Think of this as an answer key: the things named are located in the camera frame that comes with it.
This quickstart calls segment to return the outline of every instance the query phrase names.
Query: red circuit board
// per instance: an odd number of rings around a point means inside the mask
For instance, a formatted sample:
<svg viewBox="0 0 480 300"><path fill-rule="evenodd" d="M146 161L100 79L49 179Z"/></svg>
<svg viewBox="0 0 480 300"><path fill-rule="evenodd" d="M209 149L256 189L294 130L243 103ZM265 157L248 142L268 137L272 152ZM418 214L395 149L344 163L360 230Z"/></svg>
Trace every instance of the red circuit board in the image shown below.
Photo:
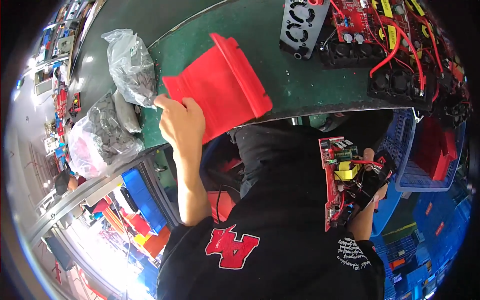
<svg viewBox="0 0 480 300"><path fill-rule="evenodd" d="M338 39L340 42L345 42L343 39L344 33L349 33L352 37L354 37L355 34L360 33L363 35L365 42L376 43L375 39L370 34L369 26L372 32L376 35L377 39L380 38L380 40L384 40L383 30L380 28L379 19L374 11L375 7L382 21L386 19L394 20L407 35L410 32L408 19L406 17L407 10L402 0L378 0L374 3L368 0L331 1L337 5L346 18L346 20L344 19L340 22L342 17L336 11L336 9L332 7L333 16L336 20L335 24L338 33ZM392 7L395 8L397 6L401 6L403 14L398 14L395 9L392 9ZM389 36L390 33L387 25L384 25L384 29L387 36Z"/></svg>
<svg viewBox="0 0 480 300"><path fill-rule="evenodd" d="M332 145L328 149L322 149L321 143L323 140L329 140ZM340 207L342 203L342 192L338 191L335 183L335 167L334 165L329 164L328 161L335 159L334 151L341 150L340 148L334 146L333 142L343 140L343 136L318 140L322 156L322 168L325 170L327 183L327 202L325 203L325 232L330 229L330 220L332 219L332 216L338 212L336 206Z"/></svg>

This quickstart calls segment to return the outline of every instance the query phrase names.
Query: person's right hand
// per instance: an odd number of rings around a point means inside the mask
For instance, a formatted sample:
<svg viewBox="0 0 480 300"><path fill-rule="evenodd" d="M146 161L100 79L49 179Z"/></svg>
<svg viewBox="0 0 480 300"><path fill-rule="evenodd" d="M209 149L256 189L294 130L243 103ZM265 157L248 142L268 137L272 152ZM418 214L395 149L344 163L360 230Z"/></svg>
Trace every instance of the person's right hand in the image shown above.
<svg viewBox="0 0 480 300"><path fill-rule="evenodd" d="M200 165L205 117L192 98L184 98L183 105L161 94L154 104L163 109L159 128L162 136L173 147L175 162Z"/></svg>

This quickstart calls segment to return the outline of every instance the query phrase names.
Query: workbench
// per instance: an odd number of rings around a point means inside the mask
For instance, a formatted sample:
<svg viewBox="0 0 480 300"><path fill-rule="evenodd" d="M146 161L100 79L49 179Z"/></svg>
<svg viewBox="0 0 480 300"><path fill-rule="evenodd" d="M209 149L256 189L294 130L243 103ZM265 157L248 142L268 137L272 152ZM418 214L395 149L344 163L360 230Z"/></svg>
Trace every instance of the workbench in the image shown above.
<svg viewBox="0 0 480 300"><path fill-rule="evenodd" d="M272 99L273 109L251 122L339 111L397 108L366 95L369 69L323 70L318 53L297 60L278 47L281 0L228 0L185 20L150 47L158 94L167 93L162 76L177 76L214 43L209 33L236 39ZM139 137L145 147L166 143L158 123L162 109L142 109Z"/></svg>

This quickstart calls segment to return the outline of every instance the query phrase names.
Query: red plastic bin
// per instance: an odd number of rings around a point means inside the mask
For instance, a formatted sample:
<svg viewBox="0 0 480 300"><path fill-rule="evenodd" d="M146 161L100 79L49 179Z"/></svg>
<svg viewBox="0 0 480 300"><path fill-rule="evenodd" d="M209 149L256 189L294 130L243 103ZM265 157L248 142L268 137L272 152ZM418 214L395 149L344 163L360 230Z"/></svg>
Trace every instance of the red plastic bin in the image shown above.
<svg viewBox="0 0 480 300"><path fill-rule="evenodd" d="M170 97L181 102L195 99L205 116L202 142L272 109L272 101L253 71L237 41L212 33L215 46L210 48L179 76L163 77Z"/></svg>

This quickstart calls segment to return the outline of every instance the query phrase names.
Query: circuit board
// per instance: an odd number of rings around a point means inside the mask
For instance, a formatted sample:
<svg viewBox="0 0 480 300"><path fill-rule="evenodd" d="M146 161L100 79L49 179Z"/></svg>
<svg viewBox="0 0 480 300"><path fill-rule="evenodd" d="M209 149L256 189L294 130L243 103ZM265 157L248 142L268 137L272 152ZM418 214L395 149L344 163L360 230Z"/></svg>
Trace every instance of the circuit board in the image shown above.
<svg viewBox="0 0 480 300"><path fill-rule="evenodd" d="M342 161L349 161L358 157L357 147L343 136L320 139L322 168L326 175L327 202L325 203L325 231L330 229L330 222L341 212L345 204L345 195L339 190L341 180L336 179L335 171Z"/></svg>
<svg viewBox="0 0 480 300"><path fill-rule="evenodd" d="M375 39L371 33L376 35L381 42L385 40L384 31L380 27L380 21L376 16L375 10L382 20L394 20L405 33L410 32L406 9L402 0L331 0L333 1L341 14L332 8L335 26L340 42L351 43L373 43ZM395 45L396 29L393 26L384 25L385 33L388 35L389 48L393 49Z"/></svg>

